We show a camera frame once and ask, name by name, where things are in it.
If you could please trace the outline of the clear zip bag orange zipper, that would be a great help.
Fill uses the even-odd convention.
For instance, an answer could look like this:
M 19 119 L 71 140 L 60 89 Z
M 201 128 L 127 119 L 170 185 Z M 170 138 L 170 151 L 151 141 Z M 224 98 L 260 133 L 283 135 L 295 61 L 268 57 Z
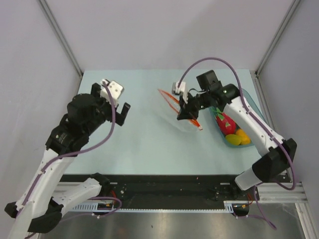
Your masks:
M 171 93 L 157 89 L 155 97 L 155 111 L 167 123 L 183 132 L 202 131 L 202 125 L 195 119 L 181 119 L 177 117 L 180 113 L 179 100 Z

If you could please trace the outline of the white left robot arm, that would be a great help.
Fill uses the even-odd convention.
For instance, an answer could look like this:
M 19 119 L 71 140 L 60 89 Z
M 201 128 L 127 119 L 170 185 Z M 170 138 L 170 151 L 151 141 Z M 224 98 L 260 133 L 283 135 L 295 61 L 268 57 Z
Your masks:
M 90 93 L 78 94 L 68 103 L 66 114 L 46 142 L 32 182 L 19 200 L 5 207 L 5 212 L 14 218 L 9 238 L 28 239 L 34 234 L 48 233 L 67 212 L 90 199 L 122 205 L 111 196 L 109 179 L 99 173 L 66 192 L 54 194 L 54 190 L 76 156 L 89 151 L 86 144 L 99 126 L 107 121 L 112 126 L 124 124 L 130 105 L 124 104 L 122 111 L 117 112 L 123 91 L 122 85 L 103 79 L 92 85 Z

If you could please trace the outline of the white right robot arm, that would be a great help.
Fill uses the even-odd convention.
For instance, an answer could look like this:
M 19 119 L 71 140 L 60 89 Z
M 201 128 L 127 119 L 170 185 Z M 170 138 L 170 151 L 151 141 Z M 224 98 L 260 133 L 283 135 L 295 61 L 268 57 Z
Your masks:
M 172 93 L 179 96 L 180 111 L 177 119 L 196 119 L 200 110 L 218 108 L 244 130 L 261 156 L 235 178 L 235 184 L 230 187 L 230 195 L 234 199 L 243 199 L 248 189 L 271 182 L 292 167 L 296 142 L 291 138 L 284 139 L 271 129 L 248 104 L 240 87 L 233 84 L 223 86 L 212 70 L 198 76 L 197 81 L 202 93 L 196 96 L 188 92 L 185 82 L 173 83 Z

